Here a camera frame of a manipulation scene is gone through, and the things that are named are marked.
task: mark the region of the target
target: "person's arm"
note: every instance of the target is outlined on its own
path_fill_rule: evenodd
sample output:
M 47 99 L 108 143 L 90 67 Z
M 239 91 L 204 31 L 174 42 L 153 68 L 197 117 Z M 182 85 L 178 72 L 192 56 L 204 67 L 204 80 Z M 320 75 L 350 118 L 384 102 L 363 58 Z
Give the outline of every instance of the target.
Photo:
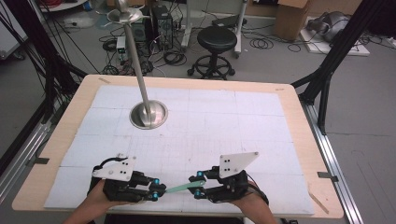
M 103 193 L 105 180 L 99 183 L 88 194 L 87 198 L 74 210 L 74 212 L 64 221 L 64 224 L 88 223 L 103 215 L 110 207 L 127 204 L 127 202 L 111 202 Z
M 242 199 L 231 202 L 255 224 L 276 224 L 274 215 L 262 197 L 250 193 Z

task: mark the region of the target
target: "stool seat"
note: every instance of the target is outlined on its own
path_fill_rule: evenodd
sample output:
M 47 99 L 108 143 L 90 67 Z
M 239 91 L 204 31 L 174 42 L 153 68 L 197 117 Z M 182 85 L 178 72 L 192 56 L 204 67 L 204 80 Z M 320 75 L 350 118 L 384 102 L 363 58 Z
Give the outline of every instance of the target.
M 236 35 L 227 28 L 210 26 L 203 29 L 197 36 L 198 43 L 210 52 L 222 53 L 236 45 Z

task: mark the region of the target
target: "wooden table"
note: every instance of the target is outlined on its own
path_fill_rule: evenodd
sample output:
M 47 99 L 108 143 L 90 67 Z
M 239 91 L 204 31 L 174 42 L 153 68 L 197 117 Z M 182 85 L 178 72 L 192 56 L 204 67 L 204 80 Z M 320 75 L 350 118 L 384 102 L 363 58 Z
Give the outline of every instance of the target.
M 226 91 L 269 92 L 278 95 L 287 120 L 290 135 L 304 172 L 308 192 L 315 208 L 309 217 L 341 218 L 343 208 L 329 178 L 319 178 L 326 172 L 318 145 L 311 132 L 295 89 L 288 84 L 217 81 L 145 77 L 148 87 Z M 138 86 L 135 77 L 89 75 L 80 85 L 69 107 L 53 132 L 40 157 L 49 158 L 48 164 L 36 164 L 26 178 L 12 207 L 19 211 L 53 211 L 44 203 L 53 185 L 64 154 L 69 149 L 97 90 L 102 85 Z

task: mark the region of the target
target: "round metal base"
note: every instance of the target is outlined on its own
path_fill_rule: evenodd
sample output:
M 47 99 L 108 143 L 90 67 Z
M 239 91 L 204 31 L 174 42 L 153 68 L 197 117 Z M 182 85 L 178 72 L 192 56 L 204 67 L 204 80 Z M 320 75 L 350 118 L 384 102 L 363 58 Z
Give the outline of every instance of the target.
M 150 114 L 146 113 L 144 103 L 136 105 L 130 114 L 130 121 L 139 129 L 155 129 L 160 127 L 168 118 L 168 109 L 159 101 L 148 101 Z

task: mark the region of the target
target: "black stool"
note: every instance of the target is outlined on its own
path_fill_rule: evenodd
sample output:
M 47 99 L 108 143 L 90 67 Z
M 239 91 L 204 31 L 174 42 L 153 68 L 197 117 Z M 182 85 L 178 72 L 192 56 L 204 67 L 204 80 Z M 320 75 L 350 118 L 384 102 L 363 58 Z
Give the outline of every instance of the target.
M 192 76 L 195 69 L 199 72 L 201 78 L 221 77 L 227 80 L 227 75 L 233 76 L 235 70 L 232 69 L 231 64 L 223 57 L 219 56 L 222 52 L 232 49 L 236 45 L 236 35 L 227 28 L 218 26 L 209 26 L 200 31 L 197 36 L 198 43 L 205 49 L 209 50 L 212 55 L 206 55 L 199 58 L 191 69 L 187 71 L 189 76 Z M 201 60 L 210 58 L 209 63 L 200 63 Z M 224 61 L 224 64 L 218 65 L 218 59 Z

